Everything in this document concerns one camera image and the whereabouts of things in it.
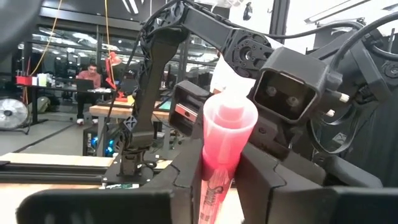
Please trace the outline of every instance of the desk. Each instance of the desk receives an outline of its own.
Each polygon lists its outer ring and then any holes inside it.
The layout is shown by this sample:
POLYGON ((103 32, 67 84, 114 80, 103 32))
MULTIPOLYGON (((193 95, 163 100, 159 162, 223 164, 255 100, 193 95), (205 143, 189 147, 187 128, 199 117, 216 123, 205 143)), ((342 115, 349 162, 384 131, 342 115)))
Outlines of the desk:
MULTIPOLYGON (((126 105, 131 106, 131 104, 127 102, 119 102, 115 101, 115 105, 126 105)), ((108 115, 109 107, 108 106, 91 106, 90 107, 90 114, 93 116, 98 117, 98 135, 101 135, 103 130, 103 126, 105 125, 105 118, 108 115)), ((131 116, 132 108, 112 108, 111 118, 120 118, 120 119, 127 119, 131 116)), ((160 121, 160 122, 168 122, 169 121, 169 113, 163 111, 154 111, 152 114, 153 121, 160 121)), ((165 127, 165 136, 164 136, 164 144, 163 144, 163 153, 162 157, 167 158, 167 152, 170 150, 170 128, 168 126, 165 127)), ((105 139, 103 138, 101 142, 99 142, 98 149, 103 149, 97 152, 97 156, 104 156, 104 146, 106 145, 105 139)))
MULTIPOLYGON (((63 165, 90 165, 90 166, 109 166, 113 158, 107 157, 89 157, 89 156, 60 156, 45 154, 23 154, 9 153, 0 156, 1 160, 20 163, 35 164, 63 164, 63 165)), ((165 161, 158 164, 159 167, 165 167, 169 164, 165 161)), ((1 223, 16 224, 15 211, 19 204, 29 195, 41 190, 47 189, 87 189, 97 188, 99 186, 91 185, 51 185, 51 184, 0 184, 0 203, 1 223)), ((238 193, 235 189, 229 190, 223 208, 220 211, 217 224, 240 224, 243 219, 243 212, 240 206, 238 193)))
MULTIPOLYGON (((39 89, 87 93, 87 91, 78 91, 76 88, 72 88, 71 86, 66 86, 64 88, 56 88, 56 87, 46 87, 46 86, 37 86, 37 85, 20 85, 20 84, 18 84, 18 85, 22 86, 22 87, 27 87, 31 94, 30 98, 32 101, 32 122, 30 123, 30 125, 40 124, 40 123, 48 121, 48 119, 38 119, 38 117, 37 117, 37 99, 38 99, 37 92, 39 91, 39 89)), ((109 94, 109 93, 96 93, 96 94, 105 95, 105 94, 109 94)))

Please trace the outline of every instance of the wooden table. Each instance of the wooden table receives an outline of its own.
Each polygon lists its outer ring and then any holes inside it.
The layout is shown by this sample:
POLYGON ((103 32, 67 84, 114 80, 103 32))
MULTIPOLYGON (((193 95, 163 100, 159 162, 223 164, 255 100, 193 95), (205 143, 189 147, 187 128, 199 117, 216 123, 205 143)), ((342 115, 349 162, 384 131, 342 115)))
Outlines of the wooden table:
MULTIPOLYGON (((31 164, 63 164, 76 166, 109 166, 113 158, 88 156, 60 156, 45 154, 9 153, 0 156, 0 161, 11 161, 31 164)), ((158 163, 158 167, 166 167, 170 161, 158 163)), ((15 211, 19 204, 29 195, 47 189, 88 189, 96 185, 57 185, 57 184, 0 184, 0 223, 16 224, 15 211)), ((217 224, 240 224, 243 212, 238 193, 229 190, 223 207, 218 215, 217 224)))
MULTIPOLYGON (((131 106, 131 103, 128 102, 119 102, 115 101, 115 105, 125 105, 125 106, 131 106)), ((108 106, 91 106, 90 107, 90 114, 93 116, 98 117, 98 135, 101 135, 101 132, 103 130, 103 126, 105 125, 105 118, 108 115, 109 112, 109 107, 108 106)), ((127 119, 128 117, 131 116, 132 113, 132 108, 118 108, 114 107, 112 108, 111 112, 111 118, 120 118, 120 119, 127 119)), ((160 121, 160 122, 168 122, 169 121, 169 112, 163 112, 163 111, 154 111, 152 114, 152 120, 153 121, 160 121)), ((165 136, 164 136, 164 144, 163 144, 163 153, 162 157, 167 158, 167 151, 170 149, 170 128, 168 126, 165 127, 165 136)), ((96 154, 99 157, 104 156, 104 146, 106 145, 105 139, 103 138, 101 142, 98 143, 99 147, 98 149, 103 149, 99 150, 96 154)))

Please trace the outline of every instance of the table leg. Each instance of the table leg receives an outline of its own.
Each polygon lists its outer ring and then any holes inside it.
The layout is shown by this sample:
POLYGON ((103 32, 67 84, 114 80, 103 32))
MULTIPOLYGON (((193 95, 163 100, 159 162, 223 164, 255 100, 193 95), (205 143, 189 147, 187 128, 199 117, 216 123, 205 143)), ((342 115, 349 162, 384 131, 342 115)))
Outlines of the table leg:
POLYGON ((164 131, 164 142, 163 142, 163 159, 169 159, 169 150, 170 150, 170 127, 165 125, 164 131))
POLYGON ((48 121, 48 119, 38 119, 37 117, 37 88, 28 87, 28 91, 30 92, 30 100, 32 102, 32 121, 30 122, 30 124, 25 124, 22 128, 26 128, 29 125, 32 126, 48 121))
MULTIPOLYGON (((102 135, 102 130, 105 126, 105 117, 98 117, 98 140, 100 140, 100 136, 102 135)), ((97 156, 104 157, 104 148, 105 148, 105 140, 106 137, 103 136, 100 141, 98 141, 98 150, 96 152, 97 156)))

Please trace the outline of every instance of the wooden workbench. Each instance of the wooden workbench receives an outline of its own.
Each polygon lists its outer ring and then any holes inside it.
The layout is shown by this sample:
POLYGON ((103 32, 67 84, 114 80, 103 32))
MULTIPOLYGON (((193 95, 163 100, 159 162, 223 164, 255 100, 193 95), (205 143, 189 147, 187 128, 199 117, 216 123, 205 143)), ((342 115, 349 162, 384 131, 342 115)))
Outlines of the wooden workbench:
MULTIPOLYGON (((115 105, 126 105, 126 106, 131 106, 130 103, 127 102, 114 102, 115 105)), ((90 107, 90 114, 95 115, 95 116, 107 116, 109 111, 108 106, 91 106, 90 107)), ((127 109, 127 108, 118 108, 114 107, 112 108, 111 112, 111 118, 128 118, 131 116, 132 109, 127 109)), ((154 111, 152 114, 152 120, 157 121, 160 120, 161 122, 167 122, 169 120, 169 112, 163 112, 163 111, 154 111)))
MULTIPOLYGON (((30 164, 62 164, 76 166, 109 166, 113 158, 88 156, 60 156, 45 154, 9 153, 0 156, 0 161, 11 161, 30 164)), ((158 167, 166 167, 170 161, 158 163, 158 167)), ((15 211, 19 204, 29 195, 47 189, 88 189, 96 185, 57 185, 57 184, 0 184, 0 223, 16 224, 15 211)), ((218 216, 217 224, 240 224, 243 213, 238 193, 231 189, 224 201, 218 216)))

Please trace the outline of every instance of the red box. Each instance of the red box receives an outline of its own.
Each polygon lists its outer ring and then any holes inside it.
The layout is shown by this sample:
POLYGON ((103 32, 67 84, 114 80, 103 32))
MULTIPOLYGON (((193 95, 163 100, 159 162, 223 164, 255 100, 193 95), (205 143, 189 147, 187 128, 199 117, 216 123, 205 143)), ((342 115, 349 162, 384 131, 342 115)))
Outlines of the red box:
POLYGON ((32 85, 32 77, 17 77, 17 84, 20 85, 32 85))

